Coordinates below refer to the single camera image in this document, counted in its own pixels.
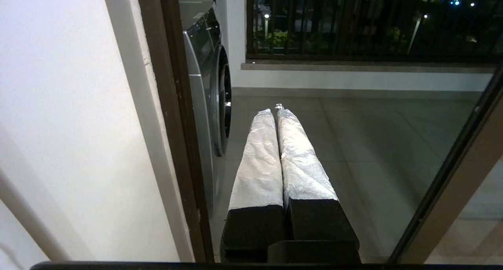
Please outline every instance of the washing machine door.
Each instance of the washing machine door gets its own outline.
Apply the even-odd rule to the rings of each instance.
[[[222,157],[229,140],[232,94],[227,53],[221,44],[216,51],[216,63],[210,84],[211,133],[215,155]]]

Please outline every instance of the silver foil wrap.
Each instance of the silver foil wrap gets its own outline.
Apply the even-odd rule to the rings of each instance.
[[[283,179],[275,121],[267,109],[258,112],[251,123],[229,210],[271,204],[283,206]]]
[[[288,198],[338,200],[299,119],[282,107],[278,109],[278,134],[285,207]]]

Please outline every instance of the black metal railing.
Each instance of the black metal railing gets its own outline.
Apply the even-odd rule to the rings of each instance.
[[[246,57],[494,64],[502,1],[246,0]]]

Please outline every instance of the washing machine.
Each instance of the washing machine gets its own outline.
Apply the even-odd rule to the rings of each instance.
[[[180,2],[185,54],[208,213],[217,191],[216,162],[225,155],[232,94],[228,57],[212,2]]]

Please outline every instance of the tiled floor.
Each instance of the tiled floor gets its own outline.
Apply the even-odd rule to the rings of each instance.
[[[299,118],[360,240],[385,260],[470,114],[474,101],[233,96],[211,220],[215,254],[250,122],[282,103]]]

